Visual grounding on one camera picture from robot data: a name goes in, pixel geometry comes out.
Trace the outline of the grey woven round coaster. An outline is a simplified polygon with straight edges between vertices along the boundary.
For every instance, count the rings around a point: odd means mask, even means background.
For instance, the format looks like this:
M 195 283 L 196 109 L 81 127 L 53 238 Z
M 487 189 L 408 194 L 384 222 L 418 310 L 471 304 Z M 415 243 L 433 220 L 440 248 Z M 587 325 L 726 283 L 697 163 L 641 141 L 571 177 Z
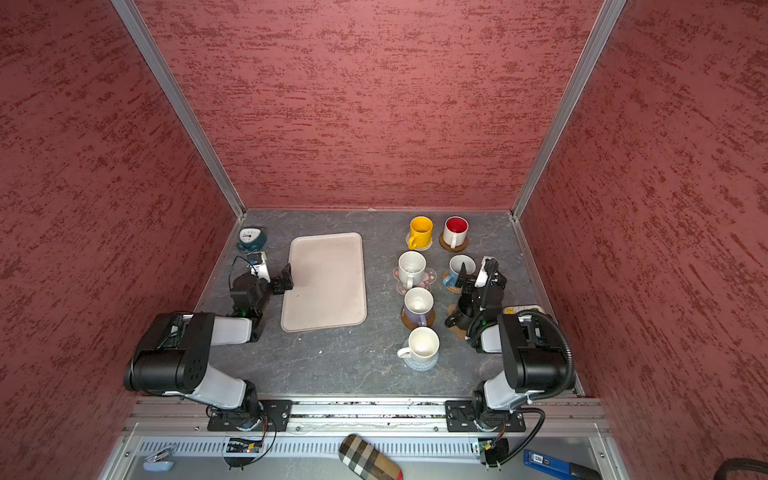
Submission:
M 431 370 L 437 365 L 439 354 L 435 353 L 428 359 L 421 359 L 418 357 L 402 357 L 402 360 L 408 368 L 414 371 L 424 372 Z

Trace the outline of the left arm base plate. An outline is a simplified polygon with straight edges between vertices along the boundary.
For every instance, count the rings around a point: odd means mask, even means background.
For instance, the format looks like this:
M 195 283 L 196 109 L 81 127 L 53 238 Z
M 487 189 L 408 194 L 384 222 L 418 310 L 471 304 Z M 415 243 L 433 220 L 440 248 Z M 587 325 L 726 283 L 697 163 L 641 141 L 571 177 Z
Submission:
M 233 410 L 208 407 L 207 430 L 255 434 L 272 428 L 277 432 L 284 432 L 290 419 L 292 405 L 293 402 L 290 400 L 258 401 L 254 412 L 247 412 L 243 406 Z

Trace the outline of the dark brown round coaster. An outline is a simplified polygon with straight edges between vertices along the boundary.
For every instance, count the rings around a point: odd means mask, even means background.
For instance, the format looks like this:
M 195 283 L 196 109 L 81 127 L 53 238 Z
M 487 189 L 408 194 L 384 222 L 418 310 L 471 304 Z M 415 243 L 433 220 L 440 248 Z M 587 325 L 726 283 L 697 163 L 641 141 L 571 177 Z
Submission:
M 441 247 L 443 249 L 445 249 L 446 251 L 452 252 L 452 253 L 459 253 L 459 252 L 464 251 L 469 246 L 469 243 L 470 243 L 469 238 L 466 237 L 462 244 L 460 244 L 460 245 L 458 245 L 456 247 L 451 247 L 450 244 L 447 243 L 444 240 L 442 234 L 438 237 L 438 239 L 439 239 L 439 243 L 440 243 Z

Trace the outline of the light blue floral mug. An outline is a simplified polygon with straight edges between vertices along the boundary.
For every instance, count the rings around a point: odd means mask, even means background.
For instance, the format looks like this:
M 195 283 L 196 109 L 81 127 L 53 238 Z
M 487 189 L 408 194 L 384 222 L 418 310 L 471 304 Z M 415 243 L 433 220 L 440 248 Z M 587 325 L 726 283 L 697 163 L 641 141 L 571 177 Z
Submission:
M 473 275 L 476 270 L 475 261 L 468 255 L 455 255 L 449 262 L 449 270 L 443 278 L 442 284 L 446 287 L 455 287 L 461 275 Z

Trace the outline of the brown paw coaster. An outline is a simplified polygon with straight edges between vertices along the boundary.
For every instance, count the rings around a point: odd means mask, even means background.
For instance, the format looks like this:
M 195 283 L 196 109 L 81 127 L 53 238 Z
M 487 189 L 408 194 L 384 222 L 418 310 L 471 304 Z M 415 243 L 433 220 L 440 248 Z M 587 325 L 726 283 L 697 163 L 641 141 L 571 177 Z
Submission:
M 459 329 L 456 329 L 456 328 L 451 328 L 451 329 L 449 329 L 449 331 L 452 332 L 460 340 L 465 340 L 466 339 L 467 331 L 459 330 Z

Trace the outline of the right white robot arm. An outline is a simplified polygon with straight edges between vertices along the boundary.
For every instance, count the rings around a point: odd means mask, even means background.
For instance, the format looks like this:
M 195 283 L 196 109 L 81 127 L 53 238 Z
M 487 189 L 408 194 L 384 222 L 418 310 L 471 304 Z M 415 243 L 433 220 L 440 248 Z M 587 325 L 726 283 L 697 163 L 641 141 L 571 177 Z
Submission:
M 575 385 L 575 362 L 565 334 L 552 316 L 537 307 L 507 311 L 503 297 L 507 279 L 498 261 L 486 257 L 477 273 L 461 266 L 456 309 L 445 320 L 465 334 L 475 351 L 499 354 L 503 370 L 478 384 L 469 402 L 446 404 L 448 426 L 485 432 L 524 426 L 522 409 L 556 397 Z

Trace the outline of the white mug red inside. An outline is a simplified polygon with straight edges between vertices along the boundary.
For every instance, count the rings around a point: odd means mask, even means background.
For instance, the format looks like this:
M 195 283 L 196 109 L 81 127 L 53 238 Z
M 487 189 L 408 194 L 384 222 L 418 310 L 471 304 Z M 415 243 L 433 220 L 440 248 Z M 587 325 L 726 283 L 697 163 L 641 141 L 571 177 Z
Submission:
M 469 223 L 460 216 L 451 216 L 444 223 L 442 236 L 451 247 L 462 244 L 468 235 Z

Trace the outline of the yellow mug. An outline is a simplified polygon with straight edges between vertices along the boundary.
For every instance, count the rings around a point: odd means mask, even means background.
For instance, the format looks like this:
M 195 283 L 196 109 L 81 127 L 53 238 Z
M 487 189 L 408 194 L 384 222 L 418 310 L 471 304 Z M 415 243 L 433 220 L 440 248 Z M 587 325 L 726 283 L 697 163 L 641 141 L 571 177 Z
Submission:
M 434 224 L 426 216 L 414 217 L 409 224 L 409 234 L 407 237 L 408 249 L 426 246 L 432 240 Z

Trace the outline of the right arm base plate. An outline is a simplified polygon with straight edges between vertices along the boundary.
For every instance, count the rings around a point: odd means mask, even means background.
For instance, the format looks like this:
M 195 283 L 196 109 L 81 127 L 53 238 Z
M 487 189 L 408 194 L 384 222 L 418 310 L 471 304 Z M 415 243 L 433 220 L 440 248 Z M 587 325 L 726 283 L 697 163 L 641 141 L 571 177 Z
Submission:
M 449 432 L 522 433 L 526 430 L 521 414 L 492 410 L 475 400 L 449 400 L 445 404 Z

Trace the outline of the black mug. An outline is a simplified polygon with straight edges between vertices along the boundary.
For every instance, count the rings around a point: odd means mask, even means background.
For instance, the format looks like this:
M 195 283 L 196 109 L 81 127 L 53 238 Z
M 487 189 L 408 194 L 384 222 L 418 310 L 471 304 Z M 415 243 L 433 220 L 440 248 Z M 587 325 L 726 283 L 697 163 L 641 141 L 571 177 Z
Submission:
M 444 321 L 444 325 L 449 329 L 456 328 L 467 331 L 474 319 L 474 309 L 472 306 L 450 305 L 447 313 L 448 316 Z

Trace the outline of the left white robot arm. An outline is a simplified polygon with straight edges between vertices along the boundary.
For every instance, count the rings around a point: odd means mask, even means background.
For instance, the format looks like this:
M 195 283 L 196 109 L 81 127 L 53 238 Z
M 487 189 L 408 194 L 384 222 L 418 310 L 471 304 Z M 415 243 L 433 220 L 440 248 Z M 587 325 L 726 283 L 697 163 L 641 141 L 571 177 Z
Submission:
M 230 283 L 233 314 L 171 312 L 157 315 L 126 367 L 126 390 L 182 397 L 208 409 L 211 431 L 253 431 L 269 416 L 255 385 L 211 366 L 213 346 L 257 342 L 269 300 L 293 288 L 291 266 L 274 278 L 245 273 Z

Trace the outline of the brown wooden round coaster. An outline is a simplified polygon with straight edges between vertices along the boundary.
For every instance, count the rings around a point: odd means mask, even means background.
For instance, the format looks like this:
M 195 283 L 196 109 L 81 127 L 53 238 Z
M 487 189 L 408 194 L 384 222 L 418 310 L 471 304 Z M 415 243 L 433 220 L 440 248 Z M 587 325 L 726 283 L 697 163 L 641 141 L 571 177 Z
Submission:
M 426 316 L 426 319 L 424 321 L 422 321 L 422 322 L 420 322 L 419 320 L 413 321 L 408 316 L 409 313 L 410 313 L 410 311 L 407 310 L 406 308 L 402 309 L 401 321 L 404 324 L 404 326 L 406 328 L 408 328 L 409 330 L 414 330 L 414 329 L 416 329 L 418 327 L 428 327 L 428 328 L 431 328 L 433 326 L 433 324 L 434 324 L 434 321 L 435 321 L 435 311 L 434 310 L 431 310 L 428 313 L 428 315 Z

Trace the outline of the beige serving tray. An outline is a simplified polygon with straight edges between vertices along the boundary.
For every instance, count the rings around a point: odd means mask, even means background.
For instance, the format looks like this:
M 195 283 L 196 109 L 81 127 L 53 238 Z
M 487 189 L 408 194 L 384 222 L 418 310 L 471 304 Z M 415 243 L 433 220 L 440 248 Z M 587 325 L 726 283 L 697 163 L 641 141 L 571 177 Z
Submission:
M 284 294 L 281 328 L 303 332 L 356 326 L 367 318 L 362 236 L 301 236 L 290 244 L 293 288 Z

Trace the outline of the white woven round coaster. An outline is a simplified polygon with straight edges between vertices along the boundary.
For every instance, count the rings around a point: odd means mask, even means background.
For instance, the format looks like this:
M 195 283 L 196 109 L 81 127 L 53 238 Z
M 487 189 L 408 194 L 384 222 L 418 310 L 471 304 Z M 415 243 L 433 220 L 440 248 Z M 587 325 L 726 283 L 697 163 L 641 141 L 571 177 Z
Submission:
M 423 252 L 423 251 L 429 250 L 433 246 L 433 243 L 434 242 L 431 240 L 426 246 L 423 246 L 423 247 L 416 247 L 416 246 L 414 246 L 414 248 L 411 249 L 411 250 L 418 251 L 418 252 Z

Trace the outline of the pink flower coaster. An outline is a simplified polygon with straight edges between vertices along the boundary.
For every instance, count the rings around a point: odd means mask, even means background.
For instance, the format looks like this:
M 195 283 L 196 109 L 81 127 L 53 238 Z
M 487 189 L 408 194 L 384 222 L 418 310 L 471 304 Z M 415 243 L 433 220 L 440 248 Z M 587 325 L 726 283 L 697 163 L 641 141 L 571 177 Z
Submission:
M 402 283 L 400 281 L 399 269 L 398 268 L 395 268 L 393 270 L 393 277 L 395 279 L 396 290 L 397 290 L 398 294 L 401 295 L 401 296 L 404 296 L 407 293 L 408 288 L 407 288 L 407 284 L 406 283 Z M 431 290 L 433 284 L 435 283 L 435 281 L 436 281 L 436 273 L 435 273 L 435 271 L 430 269 L 430 268 L 426 268 L 424 273 L 423 273 L 421 282 L 418 283 L 418 284 L 414 283 L 413 284 L 413 288 L 419 287 L 419 288 L 424 288 L 426 290 Z

